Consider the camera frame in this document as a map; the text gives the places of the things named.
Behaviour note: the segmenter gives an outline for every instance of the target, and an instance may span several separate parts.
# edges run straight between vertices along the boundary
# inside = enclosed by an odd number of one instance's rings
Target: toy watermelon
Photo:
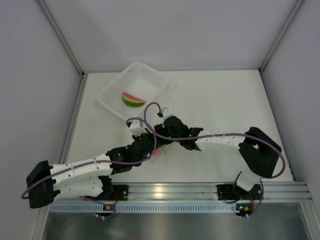
[[[122,100],[126,105],[133,107],[133,108],[140,107],[146,103],[145,100],[142,100],[140,98],[132,96],[127,92],[122,93]]]

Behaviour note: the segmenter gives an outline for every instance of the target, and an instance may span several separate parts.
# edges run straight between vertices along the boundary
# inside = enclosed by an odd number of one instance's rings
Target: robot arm
[[[158,134],[157,148],[178,142],[187,150],[213,150],[241,155],[248,166],[235,181],[234,190],[237,193],[244,195],[261,178],[272,176],[279,156],[264,144],[244,136],[214,134],[199,127],[189,128],[168,108],[162,109],[158,115],[162,118],[162,124],[154,126],[154,132]],[[30,188],[30,207],[40,208],[58,199],[77,196],[89,196],[96,200],[108,199],[113,192],[109,176],[130,171],[133,166],[140,166],[139,162],[151,154],[155,146],[153,133],[143,128],[141,121],[133,120],[128,123],[128,127],[134,139],[130,145],[117,147],[105,154],[75,163],[38,163],[26,179]],[[246,134],[263,139],[281,151],[274,141],[256,127],[251,127]],[[197,139],[198,136],[205,135],[212,137]],[[47,180],[31,187],[43,178]]]

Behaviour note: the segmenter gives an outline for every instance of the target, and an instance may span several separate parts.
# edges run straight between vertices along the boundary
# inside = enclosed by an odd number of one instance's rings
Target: red watermelon flesh
[[[131,94],[129,94],[127,92],[122,93],[122,100],[126,105],[133,107],[133,108],[140,107],[146,103],[145,100],[142,100],[140,98],[132,96]]]

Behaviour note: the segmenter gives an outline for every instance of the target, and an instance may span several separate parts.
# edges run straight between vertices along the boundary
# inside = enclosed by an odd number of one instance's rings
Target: gray wall
[[[37,211],[20,195],[57,161],[80,78],[34,0],[0,7],[0,239],[27,239]]]
[[[298,179],[320,211],[320,1],[307,0],[264,73]]]
[[[296,0],[46,0],[85,71],[257,69]]]

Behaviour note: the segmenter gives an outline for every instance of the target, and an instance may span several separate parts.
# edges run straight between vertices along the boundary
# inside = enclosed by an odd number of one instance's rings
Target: metal grille
[[[51,213],[108,213],[96,203],[53,203]],[[117,213],[237,213],[236,204],[221,203],[118,203]]]

